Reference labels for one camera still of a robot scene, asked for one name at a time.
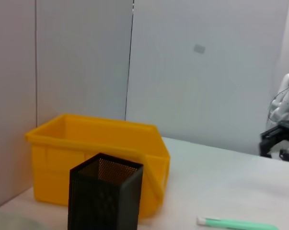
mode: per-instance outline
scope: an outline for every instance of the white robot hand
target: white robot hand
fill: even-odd
[[[287,120],[289,116],[289,74],[287,74],[279,88],[277,96],[272,101],[269,111],[266,128],[270,129],[278,122]]]

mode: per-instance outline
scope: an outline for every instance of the yellow plastic bin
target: yellow plastic bin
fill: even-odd
[[[144,165],[139,218],[162,204],[170,155],[155,126],[62,115],[26,134],[36,200],[68,205],[69,171],[102,152]]]

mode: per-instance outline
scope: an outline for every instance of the green toothbrush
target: green toothbrush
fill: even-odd
[[[274,225],[244,222],[232,219],[197,218],[198,225],[235,230],[278,230]]]

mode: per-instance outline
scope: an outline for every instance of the black mesh pencil holder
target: black mesh pencil holder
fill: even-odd
[[[136,230],[143,165],[102,153],[70,171],[68,230]]]

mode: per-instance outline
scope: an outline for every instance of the white table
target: white table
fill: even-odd
[[[212,230],[197,227],[197,215],[289,230],[289,163],[169,138],[164,142],[171,154],[164,205],[139,230]],[[32,189],[0,211],[35,219],[52,230],[67,229],[67,208],[36,202]]]

